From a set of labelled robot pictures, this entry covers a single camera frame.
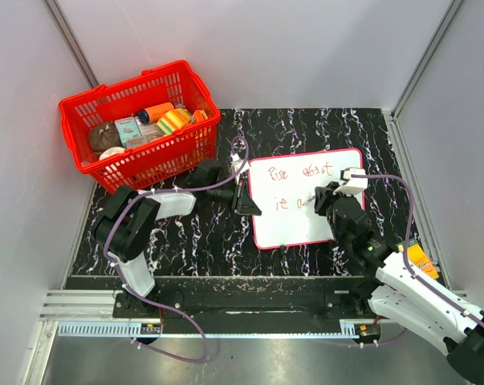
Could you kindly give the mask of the brown round bread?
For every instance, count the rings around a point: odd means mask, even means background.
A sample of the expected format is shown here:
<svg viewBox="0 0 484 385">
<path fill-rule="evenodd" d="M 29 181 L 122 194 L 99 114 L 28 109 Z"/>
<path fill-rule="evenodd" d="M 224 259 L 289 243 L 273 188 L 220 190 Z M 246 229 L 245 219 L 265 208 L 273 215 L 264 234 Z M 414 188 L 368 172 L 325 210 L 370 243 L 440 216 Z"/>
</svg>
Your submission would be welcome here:
<svg viewBox="0 0 484 385">
<path fill-rule="evenodd" d="M 120 134 L 112 121 L 104 122 L 93 127 L 87 135 L 91 150 L 102 153 L 109 148 L 120 147 Z"/>
</svg>

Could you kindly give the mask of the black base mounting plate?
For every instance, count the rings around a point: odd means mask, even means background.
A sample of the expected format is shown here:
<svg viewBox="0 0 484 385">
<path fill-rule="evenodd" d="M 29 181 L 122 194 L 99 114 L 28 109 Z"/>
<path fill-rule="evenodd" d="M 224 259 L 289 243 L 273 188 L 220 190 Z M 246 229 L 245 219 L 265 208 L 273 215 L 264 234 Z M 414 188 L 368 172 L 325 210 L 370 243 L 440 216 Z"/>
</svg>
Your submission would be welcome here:
<svg viewBox="0 0 484 385">
<path fill-rule="evenodd" d="M 207 334 L 326 334 L 375 316 L 351 291 L 360 277 L 157 277 L 151 299 Z"/>
</svg>

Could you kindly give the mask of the orange small package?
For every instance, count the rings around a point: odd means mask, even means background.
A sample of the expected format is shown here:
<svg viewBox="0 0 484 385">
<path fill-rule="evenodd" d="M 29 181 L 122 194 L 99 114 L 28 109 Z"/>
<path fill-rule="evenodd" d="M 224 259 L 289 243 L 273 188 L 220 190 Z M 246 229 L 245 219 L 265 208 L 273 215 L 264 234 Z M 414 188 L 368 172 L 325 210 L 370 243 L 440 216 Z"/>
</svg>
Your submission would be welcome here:
<svg viewBox="0 0 484 385">
<path fill-rule="evenodd" d="M 204 110 L 195 110 L 191 115 L 190 124 L 198 124 L 208 119 L 208 116 Z"/>
</svg>

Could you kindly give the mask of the pink white small box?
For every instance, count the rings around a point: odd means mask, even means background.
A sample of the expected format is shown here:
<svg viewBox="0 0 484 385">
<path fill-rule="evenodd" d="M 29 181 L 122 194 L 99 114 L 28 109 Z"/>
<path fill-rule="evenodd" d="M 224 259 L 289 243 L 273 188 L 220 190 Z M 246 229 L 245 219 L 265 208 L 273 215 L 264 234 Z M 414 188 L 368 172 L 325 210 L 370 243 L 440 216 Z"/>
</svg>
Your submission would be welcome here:
<svg viewBox="0 0 484 385">
<path fill-rule="evenodd" d="M 126 143 L 126 148 L 137 148 L 154 140 L 159 140 L 164 136 L 155 123 L 143 124 L 140 121 L 136 123 L 140 134 L 129 139 Z"/>
</svg>

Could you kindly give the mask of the white round lid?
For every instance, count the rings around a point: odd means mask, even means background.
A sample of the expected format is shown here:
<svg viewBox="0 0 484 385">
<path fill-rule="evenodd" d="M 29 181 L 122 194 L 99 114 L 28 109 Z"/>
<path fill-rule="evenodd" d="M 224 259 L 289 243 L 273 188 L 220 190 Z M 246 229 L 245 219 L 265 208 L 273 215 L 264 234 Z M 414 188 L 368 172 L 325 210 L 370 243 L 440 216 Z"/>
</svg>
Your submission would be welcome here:
<svg viewBox="0 0 484 385">
<path fill-rule="evenodd" d="M 123 154 L 125 152 L 125 148 L 122 147 L 112 147 L 107 149 L 106 151 L 102 152 L 99 156 L 99 160 L 104 160 L 107 159 L 108 157 L 111 156 L 116 156 Z"/>
</svg>

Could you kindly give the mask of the pink framed whiteboard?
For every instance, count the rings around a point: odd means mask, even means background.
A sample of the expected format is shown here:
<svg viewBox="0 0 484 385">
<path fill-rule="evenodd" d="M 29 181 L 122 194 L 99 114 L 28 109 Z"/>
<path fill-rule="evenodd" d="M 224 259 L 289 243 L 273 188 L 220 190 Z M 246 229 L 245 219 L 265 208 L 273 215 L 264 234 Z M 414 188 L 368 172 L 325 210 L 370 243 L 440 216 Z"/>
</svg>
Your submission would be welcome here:
<svg viewBox="0 0 484 385">
<path fill-rule="evenodd" d="M 254 243 L 259 249 L 307 245 L 333 239 L 325 217 L 314 212 L 315 187 L 340 182 L 346 168 L 362 168 L 363 155 L 357 148 L 342 148 L 250 161 L 250 197 L 261 209 L 253 217 Z"/>
</svg>

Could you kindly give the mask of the red whiteboard marker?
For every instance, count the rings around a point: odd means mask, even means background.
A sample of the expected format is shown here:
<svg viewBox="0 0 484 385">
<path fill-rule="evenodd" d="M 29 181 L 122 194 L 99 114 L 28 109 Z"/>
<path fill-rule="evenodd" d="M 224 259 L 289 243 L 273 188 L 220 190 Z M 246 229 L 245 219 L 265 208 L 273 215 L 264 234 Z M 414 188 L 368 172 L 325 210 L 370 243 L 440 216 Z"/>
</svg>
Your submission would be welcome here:
<svg viewBox="0 0 484 385">
<path fill-rule="evenodd" d="M 316 199 L 315 195 L 308 197 L 305 201 L 303 201 L 303 205 L 308 205 L 309 203 L 313 202 L 315 199 Z"/>
</svg>

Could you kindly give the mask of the orange yellow tag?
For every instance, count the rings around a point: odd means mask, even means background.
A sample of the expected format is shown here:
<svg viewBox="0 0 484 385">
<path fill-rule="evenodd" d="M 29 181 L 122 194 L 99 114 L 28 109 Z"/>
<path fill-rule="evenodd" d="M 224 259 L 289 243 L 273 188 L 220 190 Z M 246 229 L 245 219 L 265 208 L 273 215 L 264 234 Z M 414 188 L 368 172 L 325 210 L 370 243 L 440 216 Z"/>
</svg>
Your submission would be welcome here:
<svg viewBox="0 0 484 385">
<path fill-rule="evenodd" d="M 399 243 L 397 247 L 400 252 L 407 250 L 409 260 L 432 279 L 437 280 L 440 277 L 434 264 L 414 238 Z"/>
</svg>

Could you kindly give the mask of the aluminium rail frame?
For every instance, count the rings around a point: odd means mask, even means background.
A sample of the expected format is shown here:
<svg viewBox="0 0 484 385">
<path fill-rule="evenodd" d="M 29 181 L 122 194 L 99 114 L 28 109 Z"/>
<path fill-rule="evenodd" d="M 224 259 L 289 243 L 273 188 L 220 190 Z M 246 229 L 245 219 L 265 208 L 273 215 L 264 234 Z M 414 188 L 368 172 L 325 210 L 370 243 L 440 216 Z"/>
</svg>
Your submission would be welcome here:
<svg viewBox="0 0 484 385">
<path fill-rule="evenodd" d="M 353 344 L 359 319 L 324 333 L 208 333 L 209 360 L 183 363 L 129 342 L 138 319 L 115 318 L 113 292 L 54 290 L 30 349 L 25 384 L 459 384 L 417 336 L 380 322 L 380 341 Z"/>
</svg>

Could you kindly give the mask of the orange blue cylinder can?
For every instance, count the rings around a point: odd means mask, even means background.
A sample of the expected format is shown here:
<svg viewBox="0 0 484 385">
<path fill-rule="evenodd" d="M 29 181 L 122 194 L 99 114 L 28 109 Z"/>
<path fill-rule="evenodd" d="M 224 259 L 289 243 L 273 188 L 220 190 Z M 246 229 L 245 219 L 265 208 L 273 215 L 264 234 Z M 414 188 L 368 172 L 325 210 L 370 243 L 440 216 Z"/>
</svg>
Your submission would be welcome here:
<svg viewBox="0 0 484 385">
<path fill-rule="evenodd" d="M 142 124 L 156 123 L 166 112 L 172 111 L 174 105 L 170 102 L 160 103 L 140 109 L 136 116 Z"/>
</svg>

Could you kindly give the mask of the yellow green striped package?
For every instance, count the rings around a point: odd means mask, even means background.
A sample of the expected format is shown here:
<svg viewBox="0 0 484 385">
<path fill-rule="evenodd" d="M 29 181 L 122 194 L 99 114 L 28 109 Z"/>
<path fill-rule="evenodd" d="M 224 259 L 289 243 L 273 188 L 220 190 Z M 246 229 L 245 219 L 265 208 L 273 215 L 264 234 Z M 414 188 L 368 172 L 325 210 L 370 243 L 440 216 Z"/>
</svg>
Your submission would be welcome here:
<svg viewBox="0 0 484 385">
<path fill-rule="evenodd" d="M 191 114 L 185 108 L 174 108 L 167 111 L 158 121 L 158 131 L 163 135 L 171 135 L 176 131 L 181 130 L 191 120 Z"/>
</svg>

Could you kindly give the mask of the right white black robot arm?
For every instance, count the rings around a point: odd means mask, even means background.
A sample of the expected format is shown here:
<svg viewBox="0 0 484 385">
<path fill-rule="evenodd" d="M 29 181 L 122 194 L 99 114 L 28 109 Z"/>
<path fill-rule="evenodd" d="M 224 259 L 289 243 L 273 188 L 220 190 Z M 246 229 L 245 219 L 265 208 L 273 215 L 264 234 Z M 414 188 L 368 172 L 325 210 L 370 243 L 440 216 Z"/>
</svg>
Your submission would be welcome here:
<svg viewBox="0 0 484 385">
<path fill-rule="evenodd" d="M 364 281 L 351 289 L 353 314 L 394 321 L 436 347 L 466 381 L 484 384 L 484 310 L 456 295 L 405 258 L 373 229 L 345 181 L 315 188 L 315 213 Z"/>
</svg>

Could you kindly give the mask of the red plastic shopping basket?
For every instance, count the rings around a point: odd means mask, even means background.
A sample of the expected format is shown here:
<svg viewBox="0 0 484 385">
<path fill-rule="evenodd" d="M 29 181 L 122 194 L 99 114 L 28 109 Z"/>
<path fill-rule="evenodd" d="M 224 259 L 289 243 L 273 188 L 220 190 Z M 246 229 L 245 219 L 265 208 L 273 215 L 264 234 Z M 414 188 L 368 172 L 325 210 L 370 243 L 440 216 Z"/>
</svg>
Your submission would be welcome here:
<svg viewBox="0 0 484 385">
<path fill-rule="evenodd" d="M 90 147 L 88 133 L 96 125 L 165 102 L 181 104 L 191 112 L 202 110 L 208 118 L 105 159 Z M 63 138 L 76 169 L 110 193 L 124 184 L 135 189 L 150 187 L 216 156 L 221 113 L 207 86 L 185 60 L 62 99 L 59 113 Z"/>
</svg>

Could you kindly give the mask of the teal small box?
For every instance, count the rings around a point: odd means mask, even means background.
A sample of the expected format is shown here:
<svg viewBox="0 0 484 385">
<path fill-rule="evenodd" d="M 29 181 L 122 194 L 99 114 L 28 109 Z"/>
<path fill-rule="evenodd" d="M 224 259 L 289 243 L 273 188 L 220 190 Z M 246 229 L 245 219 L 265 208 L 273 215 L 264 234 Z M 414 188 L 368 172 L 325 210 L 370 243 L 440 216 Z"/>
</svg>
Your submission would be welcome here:
<svg viewBox="0 0 484 385">
<path fill-rule="evenodd" d="M 121 145 L 124 148 L 128 146 L 130 140 L 140 137 L 140 129 L 134 117 L 129 116 L 115 120 L 114 124 L 118 131 Z"/>
</svg>

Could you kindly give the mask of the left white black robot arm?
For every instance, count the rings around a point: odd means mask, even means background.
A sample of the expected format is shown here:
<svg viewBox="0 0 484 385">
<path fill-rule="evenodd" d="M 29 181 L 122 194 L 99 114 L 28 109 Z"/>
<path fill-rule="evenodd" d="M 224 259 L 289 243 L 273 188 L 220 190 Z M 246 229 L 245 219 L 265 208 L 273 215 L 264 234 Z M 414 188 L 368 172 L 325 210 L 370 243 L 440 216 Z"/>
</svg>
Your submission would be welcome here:
<svg viewBox="0 0 484 385">
<path fill-rule="evenodd" d="M 182 186 L 149 191 L 122 185 L 114 192 L 96 218 L 92 236 L 120 273 L 124 290 L 133 295 L 130 306 L 141 317 L 152 316 L 159 306 L 153 293 L 156 283 L 144 256 L 156 222 L 188 216 L 210 202 L 225 204 L 239 215 L 261 215 L 242 179 L 249 169 L 249 162 L 237 155 L 231 156 L 228 174 L 219 160 L 205 158 Z"/>
</svg>

